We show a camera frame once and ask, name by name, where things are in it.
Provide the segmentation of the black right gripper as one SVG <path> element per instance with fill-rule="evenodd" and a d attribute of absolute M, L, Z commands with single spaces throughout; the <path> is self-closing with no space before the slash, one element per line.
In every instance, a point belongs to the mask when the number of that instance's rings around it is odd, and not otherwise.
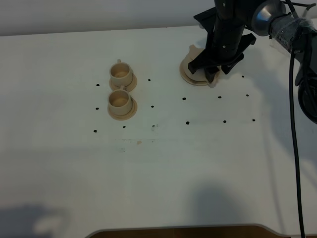
<path fill-rule="evenodd" d="M 204 68 L 208 83 L 213 83 L 220 74 L 219 67 L 209 65 L 235 65 L 243 59 L 246 48 L 255 44 L 253 34 L 243 35 L 246 23 L 235 12 L 237 3 L 237 0 L 216 0 L 215 7 L 194 16 L 208 35 L 205 49 L 188 63 L 188 69 L 194 74 Z"/>

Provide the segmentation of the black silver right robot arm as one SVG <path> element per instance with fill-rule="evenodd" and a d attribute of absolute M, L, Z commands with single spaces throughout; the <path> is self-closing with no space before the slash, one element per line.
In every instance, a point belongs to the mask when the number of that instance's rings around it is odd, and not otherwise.
<path fill-rule="evenodd" d="M 317 121 L 317 31 L 287 0 L 217 0 L 194 17 L 207 31 L 205 49 L 191 62 L 191 74 L 203 69 L 208 82 L 220 70 L 228 74 L 244 58 L 255 36 L 270 36 L 300 63 L 295 79 L 303 113 Z"/>

